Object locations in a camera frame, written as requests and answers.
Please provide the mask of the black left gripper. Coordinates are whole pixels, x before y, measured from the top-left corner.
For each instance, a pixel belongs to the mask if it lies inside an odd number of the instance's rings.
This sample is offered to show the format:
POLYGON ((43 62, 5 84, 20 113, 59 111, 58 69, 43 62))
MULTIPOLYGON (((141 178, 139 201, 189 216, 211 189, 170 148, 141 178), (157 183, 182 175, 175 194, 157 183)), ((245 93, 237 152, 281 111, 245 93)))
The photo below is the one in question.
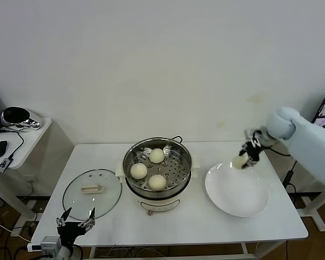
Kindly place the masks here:
POLYGON ((86 230, 92 229, 95 225, 95 208, 90 212, 89 217, 81 222, 66 222, 72 208, 70 207, 56 218, 57 231, 60 236, 61 244, 74 244, 78 236, 83 236, 86 230))

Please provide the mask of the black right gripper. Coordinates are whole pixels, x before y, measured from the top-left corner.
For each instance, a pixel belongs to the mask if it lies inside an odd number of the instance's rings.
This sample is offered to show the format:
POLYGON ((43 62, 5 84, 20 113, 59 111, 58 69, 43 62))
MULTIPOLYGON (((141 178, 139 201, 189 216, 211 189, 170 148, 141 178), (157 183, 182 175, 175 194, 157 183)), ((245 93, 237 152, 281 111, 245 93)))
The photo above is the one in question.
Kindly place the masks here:
POLYGON ((245 147, 239 152, 239 156, 243 156, 245 153, 248 155, 248 160, 242 165, 242 169, 248 167, 254 167, 260 160, 260 153, 262 151, 262 146, 257 138, 251 138, 245 143, 245 147))

